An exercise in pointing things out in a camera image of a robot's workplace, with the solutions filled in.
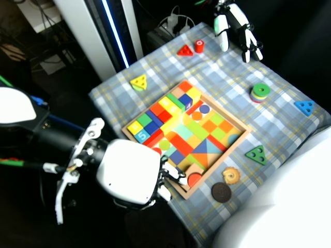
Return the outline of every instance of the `dark brown cookie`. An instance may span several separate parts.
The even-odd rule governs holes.
[[[230,187],[224,182],[215,183],[212,187],[212,196],[219,203],[226,203],[231,195]]]

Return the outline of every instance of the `table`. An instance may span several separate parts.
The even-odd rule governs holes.
[[[184,44],[193,49],[197,39],[205,42],[203,54],[193,57],[176,55]],[[147,75],[147,90],[133,90],[129,81],[144,73]],[[213,30],[204,23],[103,82],[89,96],[118,136],[125,138],[121,128],[183,79],[188,79],[202,92],[212,96],[252,128],[246,140],[188,200],[168,185],[173,195],[170,207],[199,246],[209,247],[220,225],[306,138],[318,128],[331,125],[331,116],[315,104],[312,115],[306,117],[294,106],[294,102],[310,100],[307,96],[262,63],[244,63],[241,50],[234,45],[230,45],[228,52],[221,52]],[[262,104],[254,103],[249,98],[250,90],[256,83],[265,83],[272,91]],[[266,166],[245,157],[245,153],[260,144],[265,149]],[[238,168],[241,179],[230,186],[231,200],[221,204],[212,198],[210,189],[214,183],[223,182],[221,173],[228,166]]]

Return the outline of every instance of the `human hand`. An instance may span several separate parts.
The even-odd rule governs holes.
[[[14,61],[26,60],[25,54],[16,46],[10,44],[0,44],[0,49],[4,51],[7,56]]]

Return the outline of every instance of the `led light strip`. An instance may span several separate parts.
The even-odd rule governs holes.
[[[126,59],[126,56],[125,56],[125,53],[124,53],[124,50],[123,50],[121,41],[119,39],[117,30],[116,30],[116,27],[115,27],[115,23],[114,23],[114,20],[113,20],[113,17],[110,14],[110,9],[109,9],[107,0],[102,0],[102,4],[103,4],[103,7],[104,7],[104,9],[106,11],[106,14],[107,14],[107,17],[108,17],[110,26],[112,27],[112,30],[113,30],[113,33],[114,33],[114,36],[115,36],[115,39],[116,39],[116,42],[117,42],[119,51],[121,52],[121,55],[122,55],[122,58],[123,58],[123,61],[124,61],[124,64],[125,64],[125,67],[126,68],[129,68],[128,60]]]

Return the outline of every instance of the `robotic hand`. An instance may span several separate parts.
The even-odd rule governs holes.
[[[253,26],[248,22],[247,17],[238,5],[233,2],[233,0],[219,0],[215,6],[214,31],[218,37],[220,47],[224,52],[228,50],[227,30],[231,27],[239,35],[239,42],[243,50],[243,61],[246,63],[250,61],[250,53],[253,54],[256,60],[262,60],[263,56],[260,50],[262,45],[257,42],[252,33]]]
[[[144,209],[159,198],[170,201],[165,178],[187,184],[185,173],[152,149],[124,139],[110,143],[100,139],[104,127],[101,118],[93,119],[82,134],[79,127],[50,115],[24,92],[9,87],[0,87],[0,106],[0,148],[6,151],[10,147],[8,151],[12,151],[15,147],[22,156],[28,154],[38,161],[26,163],[27,167],[64,172],[55,200],[58,224],[63,223],[63,193],[67,186],[78,183],[84,168],[95,173],[115,204],[124,208]]]

